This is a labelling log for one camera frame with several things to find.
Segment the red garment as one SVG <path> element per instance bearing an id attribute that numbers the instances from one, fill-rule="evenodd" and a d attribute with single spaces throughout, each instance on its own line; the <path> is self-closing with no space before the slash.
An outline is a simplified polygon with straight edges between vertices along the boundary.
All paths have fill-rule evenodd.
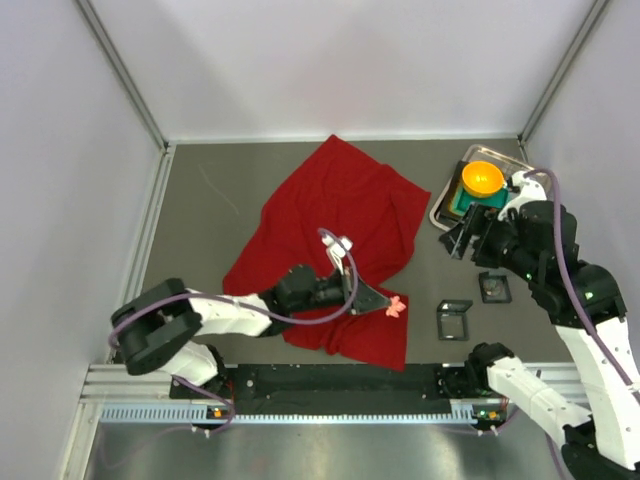
<path id="1" fill-rule="evenodd" d="M 330 274 L 320 228 L 348 237 L 359 274 L 380 288 L 409 263 L 430 196 L 391 166 L 332 135 L 265 203 L 259 227 L 223 279 L 223 291 L 258 293 L 296 264 Z M 374 311 L 290 325 L 283 338 L 296 347 L 401 371 L 407 335 L 406 311 L 395 317 Z"/>

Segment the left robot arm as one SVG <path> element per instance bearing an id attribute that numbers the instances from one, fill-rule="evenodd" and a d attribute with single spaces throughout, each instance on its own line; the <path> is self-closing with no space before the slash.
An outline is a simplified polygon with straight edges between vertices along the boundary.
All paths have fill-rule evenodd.
<path id="1" fill-rule="evenodd" d="M 325 308 L 335 311 L 309 320 L 309 325 L 328 323 L 343 313 L 380 312 L 397 318 L 405 305 L 399 297 L 373 289 L 349 267 L 319 277 L 310 266 L 297 265 L 273 287 L 246 296 L 208 296 L 171 278 L 112 314 L 108 342 L 132 376 L 161 371 L 215 390 L 225 380 L 224 361 L 213 346 L 197 344 L 195 338 L 278 336 L 298 324 L 296 314 Z"/>

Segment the pink leaf brooch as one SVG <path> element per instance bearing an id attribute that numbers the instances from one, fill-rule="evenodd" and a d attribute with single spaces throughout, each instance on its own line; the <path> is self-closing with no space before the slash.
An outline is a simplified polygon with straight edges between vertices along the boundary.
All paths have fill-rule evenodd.
<path id="1" fill-rule="evenodd" d="M 392 318 L 399 318 L 406 308 L 406 304 L 399 296 L 393 296 L 389 298 L 389 305 L 385 310 L 385 315 Z"/>

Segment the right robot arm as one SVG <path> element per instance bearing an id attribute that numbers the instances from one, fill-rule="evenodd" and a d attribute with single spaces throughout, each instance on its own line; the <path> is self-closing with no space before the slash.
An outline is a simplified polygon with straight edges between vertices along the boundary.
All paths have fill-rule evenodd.
<path id="1" fill-rule="evenodd" d="M 507 397 L 534 421 L 574 478 L 636 479 L 639 372 L 627 308 L 612 274 L 580 259 L 576 231 L 575 217 L 550 200 L 506 212 L 474 204 L 439 241 L 454 259 L 469 253 L 475 265 L 506 269 L 526 282 L 570 352 L 587 407 L 568 401 L 500 342 L 474 347 L 465 379 L 477 392 Z"/>

